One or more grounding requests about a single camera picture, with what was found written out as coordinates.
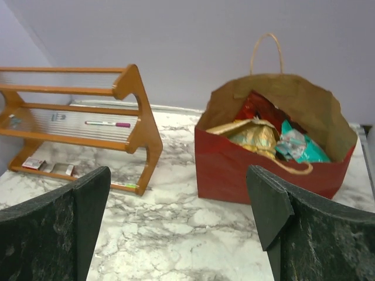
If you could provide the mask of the red snack bag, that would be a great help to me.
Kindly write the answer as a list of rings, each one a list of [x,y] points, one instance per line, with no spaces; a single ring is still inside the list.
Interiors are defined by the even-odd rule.
[[[254,118],[268,121],[276,128],[279,134],[281,134],[282,123],[284,121],[288,121],[292,129],[296,129],[300,133],[306,133],[306,130],[294,122],[284,111],[277,108],[258,92],[251,90],[234,119],[244,120]]]

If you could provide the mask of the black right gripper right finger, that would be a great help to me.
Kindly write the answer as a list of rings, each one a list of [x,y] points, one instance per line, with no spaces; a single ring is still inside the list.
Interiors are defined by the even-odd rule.
[[[274,280],[374,280],[374,213],[291,184],[260,166],[246,175]]]

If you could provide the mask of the teal snack packet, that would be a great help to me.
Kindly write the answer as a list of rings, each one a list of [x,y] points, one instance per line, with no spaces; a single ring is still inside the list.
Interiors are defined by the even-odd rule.
[[[286,160],[292,159],[297,163],[330,162],[326,153],[314,140],[294,129],[287,120],[281,125],[281,136],[275,149]]]

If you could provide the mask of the gold chips bag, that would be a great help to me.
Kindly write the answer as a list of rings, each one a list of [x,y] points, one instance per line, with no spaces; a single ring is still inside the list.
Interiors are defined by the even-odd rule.
[[[227,138],[230,142],[242,148],[276,159],[276,145],[279,133],[274,125],[263,119],[244,119],[219,125],[206,132]]]

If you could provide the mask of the red paper bag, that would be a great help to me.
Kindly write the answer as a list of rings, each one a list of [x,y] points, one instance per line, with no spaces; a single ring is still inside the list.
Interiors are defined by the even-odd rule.
[[[326,162],[276,159],[250,152],[206,130],[235,121],[251,90],[258,92],[299,124],[330,159]],[[340,189],[357,144],[357,134],[333,94],[296,74],[249,74],[212,92],[195,126],[195,162],[201,198],[248,204],[246,173],[261,166],[282,179],[326,198]]]

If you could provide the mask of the wooden three-tier shelf rack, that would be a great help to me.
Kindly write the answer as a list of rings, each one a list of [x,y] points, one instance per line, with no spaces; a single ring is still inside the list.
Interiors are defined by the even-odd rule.
[[[109,88],[2,83],[1,95],[5,100],[5,108],[1,112],[1,134],[24,141],[23,148],[10,161],[8,167],[13,172],[43,175],[40,169],[24,168],[22,163],[32,157],[44,142],[117,150],[128,154],[144,148],[146,161],[142,174],[135,183],[138,188],[112,187],[139,196],[144,194],[162,153],[163,144],[136,65],[129,64],[125,68],[2,67],[1,72],[115,75],[116,78]],[[22,92],[113,97],[119,101],[133,95],[137,107],[120,109],[26,102],[21,98]],[[52,122],[51,117],[57,112],[65,114],[66,119]],[[12,114],[22,120],[16,128],[9,126],[9,116]],[[86,125],[86,121],[124,122],[130,123],[131,127]]]

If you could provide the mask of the grey binder clip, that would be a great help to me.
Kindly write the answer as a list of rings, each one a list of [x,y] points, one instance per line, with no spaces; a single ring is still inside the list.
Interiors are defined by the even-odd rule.
[[[56,121],[63,121],[66,119],[66,115],[65,114],[62,114],[62,113],[54,113],[51,117],[51,121],[52,122],[56,122]]]

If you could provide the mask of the white pink marker pen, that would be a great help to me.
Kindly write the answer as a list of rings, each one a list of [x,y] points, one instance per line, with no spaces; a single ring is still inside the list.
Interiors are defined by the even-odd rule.
[[[119,128],[130,128],[130,123],[124,122],[106,122],[106,121],[86,121],[86,125],[95,125],[95,126],[114,126]]]

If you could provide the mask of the green yellow marker pen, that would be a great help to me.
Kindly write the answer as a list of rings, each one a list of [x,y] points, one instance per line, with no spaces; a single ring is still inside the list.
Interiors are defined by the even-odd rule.
[[[112,183],[111,187],[113,188],[119,188],[119,189],[137,189],[138,185],[136,184],[118,184],[118,183]]]

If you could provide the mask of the red white small box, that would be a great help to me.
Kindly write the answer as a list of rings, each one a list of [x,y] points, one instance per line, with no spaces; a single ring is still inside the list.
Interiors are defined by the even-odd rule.
[[[45,163],[44,160],[28,157],[22,163],[22,167],[27,168],[27,169],[32,169],[32,170],[39,170],[43,166],[44,163]]]

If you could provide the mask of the small grey clip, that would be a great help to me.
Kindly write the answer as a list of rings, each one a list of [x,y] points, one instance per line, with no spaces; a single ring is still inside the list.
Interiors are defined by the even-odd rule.
[[[16,128],[21,122],[22,120],[17,118],[13,114],[9,116],[9,126],[11,128]]]

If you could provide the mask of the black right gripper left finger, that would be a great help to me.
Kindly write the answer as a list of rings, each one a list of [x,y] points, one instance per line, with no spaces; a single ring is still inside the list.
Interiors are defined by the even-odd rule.
[[[99,167],[1,210],[1,280],[86,280],[110,184]]]

